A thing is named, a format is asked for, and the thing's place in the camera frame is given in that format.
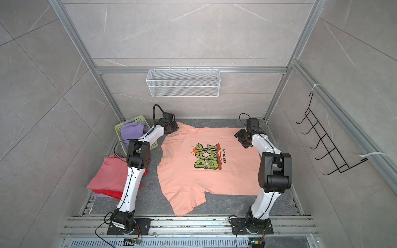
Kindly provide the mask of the salmon pink printed t-shirt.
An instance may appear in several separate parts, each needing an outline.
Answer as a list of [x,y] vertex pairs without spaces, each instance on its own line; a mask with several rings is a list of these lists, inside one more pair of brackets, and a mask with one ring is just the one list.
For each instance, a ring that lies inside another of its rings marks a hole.
[[162,142],[157,166],[161,191],[176,216],[205,203],[206,193],[258,194],[261,159],[254,147],[243,148],[234,136],[239,128],[178,127]]

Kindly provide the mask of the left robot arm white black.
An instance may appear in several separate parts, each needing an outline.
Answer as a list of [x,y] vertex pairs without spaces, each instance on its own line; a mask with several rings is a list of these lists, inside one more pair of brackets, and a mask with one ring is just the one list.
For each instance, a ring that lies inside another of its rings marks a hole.
[[138,223],[134,220],[136,197],[144,172],[151,163],[151,145],[158,138],[177,130],[175,115],[164,112],[159,120],[155,120],[154,126],[147,133],[138,139],[131,139],[126,157],[127,179],[122,198],[110,216],[108,231],[130,235],[138,230]]

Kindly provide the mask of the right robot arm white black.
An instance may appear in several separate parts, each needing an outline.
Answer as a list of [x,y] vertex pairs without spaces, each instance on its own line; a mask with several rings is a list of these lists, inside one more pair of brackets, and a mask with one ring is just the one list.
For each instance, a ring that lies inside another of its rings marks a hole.
[[260,231],[265,234],[266,228],[270,226],[269,215],[273,205],[292,186],[292,158],[272,144],[259,126],[257,118],[249,117],[246,127],[239,130],[235,137],[243,148],[256,148],[261,157],[258,171],[258,184],[261,189],[246,214],[243,226],[251,234]]

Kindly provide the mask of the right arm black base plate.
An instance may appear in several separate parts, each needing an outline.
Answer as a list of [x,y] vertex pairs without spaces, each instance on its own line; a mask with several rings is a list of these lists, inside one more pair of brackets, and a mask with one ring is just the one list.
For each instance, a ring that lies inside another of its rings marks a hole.
[[234,235],[273,235],[274,229],[270,219],[246,220],[244,218],[231,218],[232,233]]

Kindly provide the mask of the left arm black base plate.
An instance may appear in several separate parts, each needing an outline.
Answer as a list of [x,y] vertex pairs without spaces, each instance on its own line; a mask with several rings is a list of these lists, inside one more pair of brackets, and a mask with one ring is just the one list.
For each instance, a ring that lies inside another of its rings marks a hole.
[[149,233],[151,219],[129,219],[126,225],[111,222],[107,230],[107,235],[147,235]]

